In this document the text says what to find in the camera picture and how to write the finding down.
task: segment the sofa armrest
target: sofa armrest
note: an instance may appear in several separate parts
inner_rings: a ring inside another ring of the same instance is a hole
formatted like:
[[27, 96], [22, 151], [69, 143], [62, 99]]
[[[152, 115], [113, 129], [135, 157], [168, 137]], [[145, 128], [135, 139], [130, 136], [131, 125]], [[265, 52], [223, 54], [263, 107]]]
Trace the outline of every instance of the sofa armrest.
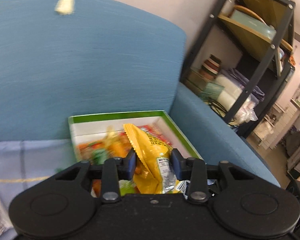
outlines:
[[280, 186], [240, 137], [181, 83], [178, 85], [170, 116], [206, 163], [217, 165], [220, 161], [227, 160]]

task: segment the purple cloth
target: purple cloth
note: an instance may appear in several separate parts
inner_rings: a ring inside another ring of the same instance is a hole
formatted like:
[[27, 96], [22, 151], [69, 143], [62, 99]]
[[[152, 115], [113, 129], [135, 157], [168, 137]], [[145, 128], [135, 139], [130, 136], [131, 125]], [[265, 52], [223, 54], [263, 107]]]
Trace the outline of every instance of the purple cloth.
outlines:
[[[245, 88], [245, 86], [249, 83], [249, 79], [247, 79], [244, 75], [242, 75], [239, 71], [237, 71], [235, 68], [230, 68], [228, 70], [222, 71], [222, 74], [225, 75], [227, 78], [232, 77], [237, 82], [239, 82], [242, 85], [242, 89]], [[265, 94], [262, 92], [262, 90], [255, 86], [252, 95], [254, 95], [259, 101], [263, 102], [265, 100]]]

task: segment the floor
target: floor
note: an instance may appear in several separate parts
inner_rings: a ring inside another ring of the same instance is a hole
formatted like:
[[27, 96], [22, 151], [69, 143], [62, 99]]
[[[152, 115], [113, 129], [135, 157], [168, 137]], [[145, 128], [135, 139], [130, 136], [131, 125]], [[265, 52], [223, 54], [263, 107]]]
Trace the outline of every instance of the floor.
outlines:
[[280, 186], [286, 188], [290, 179], [287, 175], [286, 168], [288, 156], [286, 155], [283, 146], [278, 144], [273, 150], [271, 148], [265, 150], [262, 146], [258, 148], [258, 142], [253, 136], [249, 136], [247, 141], [269, 165], [272, 174], [280, 183]]

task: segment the screw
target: screw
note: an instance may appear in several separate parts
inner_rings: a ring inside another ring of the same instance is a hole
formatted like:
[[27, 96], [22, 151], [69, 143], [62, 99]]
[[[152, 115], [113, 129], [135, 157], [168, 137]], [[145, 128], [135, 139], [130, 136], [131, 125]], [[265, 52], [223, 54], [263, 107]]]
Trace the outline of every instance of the screw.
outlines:
[[202, 191], [195, 191], [195, 192], [192, 192], [190, 197], [194, 200], [205, 200], [207, 198], [207, 194], [205, 194], [204, 192]]
[[104, 193], [102, 197], [105, 200], [116, 200], [119, 197], [119, 195], [115, 192], [110, 191], [110, 192]]

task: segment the orange snack package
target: orange snack package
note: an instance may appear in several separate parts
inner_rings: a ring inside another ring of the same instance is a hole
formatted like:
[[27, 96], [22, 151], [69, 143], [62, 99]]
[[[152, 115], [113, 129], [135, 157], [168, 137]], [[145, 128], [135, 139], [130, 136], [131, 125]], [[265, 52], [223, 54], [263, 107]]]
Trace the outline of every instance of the orange snack package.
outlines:
[[172, 147], [133, 124], [124, 124], [123, 128], [138, 156], [133, 180], [140, 193], [174, 191], [178, 181], [169, 163]]

